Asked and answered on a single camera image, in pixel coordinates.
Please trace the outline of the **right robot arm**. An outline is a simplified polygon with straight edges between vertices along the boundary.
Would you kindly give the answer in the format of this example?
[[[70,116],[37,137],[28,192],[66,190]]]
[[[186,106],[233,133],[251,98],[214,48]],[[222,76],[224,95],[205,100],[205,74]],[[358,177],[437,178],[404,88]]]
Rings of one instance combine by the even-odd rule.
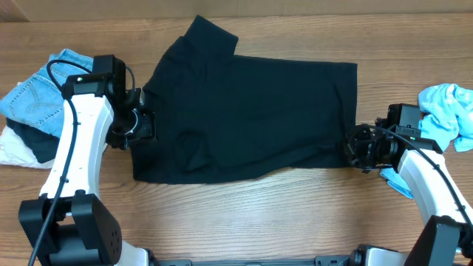
[[[453,265],[457,254],[472,258],[472,207],[460,193],[434,140],[418,129],[362,124],[348,132],[344,150],[363,171],[392,167],[408,185],[424,222],[414,247],[400,253],[359,247],[351,265]]]

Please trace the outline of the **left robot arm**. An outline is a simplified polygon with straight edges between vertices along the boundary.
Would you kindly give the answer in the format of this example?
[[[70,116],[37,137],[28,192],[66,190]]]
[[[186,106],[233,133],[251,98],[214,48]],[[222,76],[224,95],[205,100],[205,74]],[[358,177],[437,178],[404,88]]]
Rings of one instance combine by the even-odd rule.
[[[33,251],[30,264],[155,265],[153,253],[123,239],[100,200],[103,147],[124,94],[120,75],[71,75],[61,87],[64,126],[55,162],[38,199],[25,200],[18,219]]]

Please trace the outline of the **black t-shirt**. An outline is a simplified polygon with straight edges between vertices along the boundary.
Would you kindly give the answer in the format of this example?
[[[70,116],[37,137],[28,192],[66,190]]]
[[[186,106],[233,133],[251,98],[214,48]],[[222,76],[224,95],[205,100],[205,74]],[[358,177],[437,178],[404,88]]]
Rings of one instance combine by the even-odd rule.
[[[347,165],[357,65],[236,55],[237,42],[197,16],[164,53],[143,88],[157,133],[131,147],[135,180],[226,183]]]

